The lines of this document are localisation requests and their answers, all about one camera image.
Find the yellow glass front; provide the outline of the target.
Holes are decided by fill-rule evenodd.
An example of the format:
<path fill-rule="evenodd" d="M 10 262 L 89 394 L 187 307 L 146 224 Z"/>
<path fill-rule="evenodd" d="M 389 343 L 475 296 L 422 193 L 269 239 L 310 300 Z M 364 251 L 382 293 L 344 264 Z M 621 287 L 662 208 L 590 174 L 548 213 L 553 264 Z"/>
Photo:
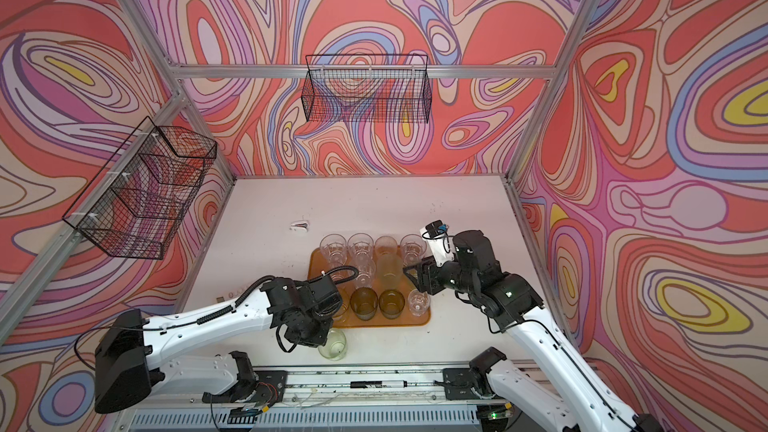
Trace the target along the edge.
<path fill-rule="evenodd" d="M 339 309 L 336 311 L 336 313 L 333 315 L 333 319 L 337 322 L 341 322 L 345 319 L 345 314 L 347 313 L 350 305 L 350 298 L 349 294 L 346 290 L 341 290 L 339 292 L 341 296 L 341 305 Z"/>

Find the frosted pale green tumbler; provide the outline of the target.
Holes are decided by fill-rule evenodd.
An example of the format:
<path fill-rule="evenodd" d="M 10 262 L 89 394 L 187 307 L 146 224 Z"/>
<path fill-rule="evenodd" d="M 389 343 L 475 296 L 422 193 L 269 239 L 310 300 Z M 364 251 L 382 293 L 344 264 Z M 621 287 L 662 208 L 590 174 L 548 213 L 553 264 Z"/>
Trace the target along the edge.
<path fill-rule="evenodd" d="M 381 287 L 384 290 L 398 289 L 403 276 L 403 263 L 396 253 L 381 255 L 377 261 L 377 274 Z"/>

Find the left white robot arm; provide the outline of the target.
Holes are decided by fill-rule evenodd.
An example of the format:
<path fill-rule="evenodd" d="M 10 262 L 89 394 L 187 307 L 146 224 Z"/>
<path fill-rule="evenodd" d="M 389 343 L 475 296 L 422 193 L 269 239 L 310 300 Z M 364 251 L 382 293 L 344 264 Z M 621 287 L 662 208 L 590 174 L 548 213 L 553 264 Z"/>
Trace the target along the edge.
<path fill-rule="evenodd" d="M 285 353 L 321 347 L 343 303 L 338 285 L 329 274 L 306 281 L 264 276 L 235 299 L 190 312 L 120 314 L 95 350 L 96 412 L 116 413 L 152 395 L 196 391 L 209 404 L 247 400 L 259 383 L 247 353 L 195 357 L 193 351 L 264 330 L 274 330 Z"/>

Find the frosted pink tumbler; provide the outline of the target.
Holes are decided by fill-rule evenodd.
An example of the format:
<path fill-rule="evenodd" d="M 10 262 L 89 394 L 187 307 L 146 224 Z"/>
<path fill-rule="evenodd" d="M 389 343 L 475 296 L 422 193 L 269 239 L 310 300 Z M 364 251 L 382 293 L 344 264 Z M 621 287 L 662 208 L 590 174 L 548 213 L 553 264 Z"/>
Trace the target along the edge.
<path fill-rule="evenodd" d="M 396 255 L 398 247 L 399 243 L 394 237 L 388 235 L 380 236 L 374 242 L 374 256 L 379 258 L 388 254 Z"/>

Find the light green glass front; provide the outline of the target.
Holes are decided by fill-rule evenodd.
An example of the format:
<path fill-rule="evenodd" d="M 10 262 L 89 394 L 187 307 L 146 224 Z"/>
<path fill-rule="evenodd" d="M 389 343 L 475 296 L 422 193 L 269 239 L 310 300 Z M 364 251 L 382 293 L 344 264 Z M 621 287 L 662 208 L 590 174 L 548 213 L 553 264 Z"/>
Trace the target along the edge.
<path fill-rule="evenodd" d="M 318 352 L 327 360 L 341 360 L 347 352 L 347 338 L 344 332 L 337 328 L 331 328 L 325 344 L 318 348 Z"/>

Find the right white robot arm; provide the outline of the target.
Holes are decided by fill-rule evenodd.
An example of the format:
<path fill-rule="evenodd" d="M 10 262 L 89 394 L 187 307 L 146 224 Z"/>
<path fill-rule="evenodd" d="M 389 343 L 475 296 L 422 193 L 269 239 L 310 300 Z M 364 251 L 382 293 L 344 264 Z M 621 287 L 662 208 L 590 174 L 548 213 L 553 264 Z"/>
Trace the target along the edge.
<path fill-rule="evenodd" d="M 507 400 L 546 431 L 661 430 L 655 417 L 635 411 L 600 379 L 530 283 L 502 269 L 482 231 L 452 235 L 435 221 L 420 235 L 431 254 L 403 269 L 416 289 L 428 295 L 453 291 L 483 313 L 491 333 L 511 337 L 530 354 L 551 385 L 541 386 L 490 347 L 469 363 L 479 396 Z"/>

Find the clear stemmed glass front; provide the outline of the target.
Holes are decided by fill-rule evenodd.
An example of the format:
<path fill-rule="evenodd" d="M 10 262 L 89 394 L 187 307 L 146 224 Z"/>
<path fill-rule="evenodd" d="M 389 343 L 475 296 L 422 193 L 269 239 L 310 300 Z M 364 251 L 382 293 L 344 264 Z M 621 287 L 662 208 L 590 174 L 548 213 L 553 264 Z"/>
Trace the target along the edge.
<path fill-rule="evenodd" d="M 320 242 L 319 250 L 329 268 L 345 265 L 347 262 L 347 239 L 341 234 L 328 234 Z"/>

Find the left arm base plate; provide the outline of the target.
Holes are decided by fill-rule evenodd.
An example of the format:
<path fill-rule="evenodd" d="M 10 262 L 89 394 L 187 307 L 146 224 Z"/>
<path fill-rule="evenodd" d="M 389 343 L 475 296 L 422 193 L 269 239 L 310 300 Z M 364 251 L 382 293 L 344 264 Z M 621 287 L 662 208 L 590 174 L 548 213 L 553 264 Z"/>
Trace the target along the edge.
<path fill-rule="evenodd" d="M 275 405 L 283 400 L 288 372 L 286 370 L 256 370 L 251 379 L 238 379 L 225 392 L 212 394 L 204 392 L 205 404 L 234 404 L 253 402 Z"/>

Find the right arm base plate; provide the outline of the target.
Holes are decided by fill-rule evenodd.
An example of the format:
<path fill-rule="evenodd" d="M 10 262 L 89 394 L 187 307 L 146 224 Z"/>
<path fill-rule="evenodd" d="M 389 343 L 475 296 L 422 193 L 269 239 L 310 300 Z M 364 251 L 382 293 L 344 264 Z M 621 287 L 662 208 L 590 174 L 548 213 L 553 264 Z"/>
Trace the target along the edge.
<path fill-rule="evenodd" d="M 444 368 L 439 381 L 448 400 L 491 400 L 492 391 L 484 374 L 469 367 Z"/>

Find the dark olive glass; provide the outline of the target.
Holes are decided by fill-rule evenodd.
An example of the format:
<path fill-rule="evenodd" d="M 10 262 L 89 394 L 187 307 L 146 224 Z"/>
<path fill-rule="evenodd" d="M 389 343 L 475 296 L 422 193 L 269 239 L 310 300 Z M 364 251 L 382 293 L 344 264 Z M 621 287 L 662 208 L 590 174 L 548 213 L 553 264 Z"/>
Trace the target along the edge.
<path fill-rule="evenodd" d="M 378 310 L 376 291 L 370 287 L 356 289 L 350 297 L 350 309 L 359 320 L 371 320 Z"/>

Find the clear ribbed glass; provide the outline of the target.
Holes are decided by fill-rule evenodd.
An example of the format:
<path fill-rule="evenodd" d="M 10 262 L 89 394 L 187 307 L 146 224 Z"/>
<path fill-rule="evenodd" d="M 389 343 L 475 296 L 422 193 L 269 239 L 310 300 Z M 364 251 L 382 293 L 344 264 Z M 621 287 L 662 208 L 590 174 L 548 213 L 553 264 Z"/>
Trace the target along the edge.
<path fill-rule="evenodd" d="M 424 239 L 419 234 L 404 236 L 399 246 L 403 264 L 406 266 L 419 263 L 427 249 Z"/>

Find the small clear glass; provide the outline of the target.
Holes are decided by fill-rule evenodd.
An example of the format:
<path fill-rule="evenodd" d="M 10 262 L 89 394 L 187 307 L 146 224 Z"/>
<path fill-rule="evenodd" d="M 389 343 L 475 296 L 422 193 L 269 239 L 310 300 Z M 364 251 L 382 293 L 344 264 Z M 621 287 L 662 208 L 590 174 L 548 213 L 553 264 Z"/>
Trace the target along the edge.
<path fill-rule="evenodd" d="M 409 311 L 414 317 L 424 316 L 430 309 L 431 299 L 426 292 L 411 290 L 407 297 Z"/>

